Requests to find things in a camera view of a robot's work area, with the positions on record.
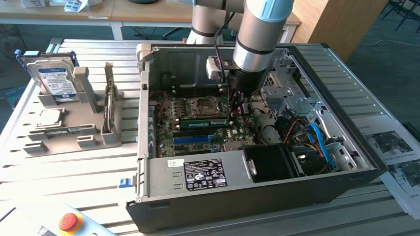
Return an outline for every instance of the red button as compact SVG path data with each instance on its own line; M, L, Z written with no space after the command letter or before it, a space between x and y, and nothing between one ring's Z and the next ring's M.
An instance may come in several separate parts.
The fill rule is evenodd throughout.
M76 228L77 223L79 223L77 216L72 213L67 213L60 220L59 228L63 231L71 231L72 229Z

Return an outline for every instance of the wooden cabinet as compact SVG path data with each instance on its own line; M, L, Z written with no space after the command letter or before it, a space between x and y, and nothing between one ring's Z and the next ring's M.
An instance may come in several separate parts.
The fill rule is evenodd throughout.
M292 43L327 43L345 61L388 0L295 0L301 20Z

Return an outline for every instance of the power supply label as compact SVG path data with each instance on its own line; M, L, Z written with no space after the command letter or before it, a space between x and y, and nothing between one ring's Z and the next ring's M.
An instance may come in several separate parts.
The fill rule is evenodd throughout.
M184 162L189 191L228 186L221 159Z

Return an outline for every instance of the white desk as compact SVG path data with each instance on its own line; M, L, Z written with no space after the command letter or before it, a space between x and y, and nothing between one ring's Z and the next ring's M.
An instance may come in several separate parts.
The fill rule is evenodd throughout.
M137 165L136 119L139 110L136 107L141 85L135 52L140 42L64 40L56 50L52 46L49 47L57 52L73 50L77 53L80 66L89 67L89 81L96 90L103 89L105 85L104 62L113 63L116 85L125 93L124 107L129 108L124 112L124 144L117 149L103 149L71 155L27 159L8 159L1 156L0 166L9 167L0 169L0 173L3 173L0 174L0 209L9 204L7 201L9 199L24 198L25 201L29 201L36 196L48 195L52 200L64 201L77 208L117 235L143 235L137 232L125 208L117 205L121 194L120 189L116 188L120 178L131 177L135 174ZM376 103L375 97L359 84L360 81L328 49L319 44L297 45L297 48L351 118L363 115L375 116L385 111L380 105L369 105ZM343 88L336 86L333 80L343 85L348 84L352 87L359 86L359 88L353 91L340 92ZM33 91L36 90L31 81L1 133L0 145L7 145L8 137L16 135L13 131L24 122L20 117L29 118L27 116L28 106L33 102ZM184 232L207 236L407 236L419 235L420 224L403 212L381 181L375 180L371 184L345 192L328 204L152 235L179 235Z

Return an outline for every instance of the robotic arm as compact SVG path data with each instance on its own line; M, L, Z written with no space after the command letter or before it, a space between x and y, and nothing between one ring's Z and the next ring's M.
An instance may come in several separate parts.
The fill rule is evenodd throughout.
M229 77L231 110L257 90L273 50L283 34L283 27L292 12L295 0L195 0L192 31L187 43L212 44L225 19L232 17L228 28L237 30L233 61L223 62ZM223 43L221 35L217 44ZM209 57L209 79L220 79L220 62Z

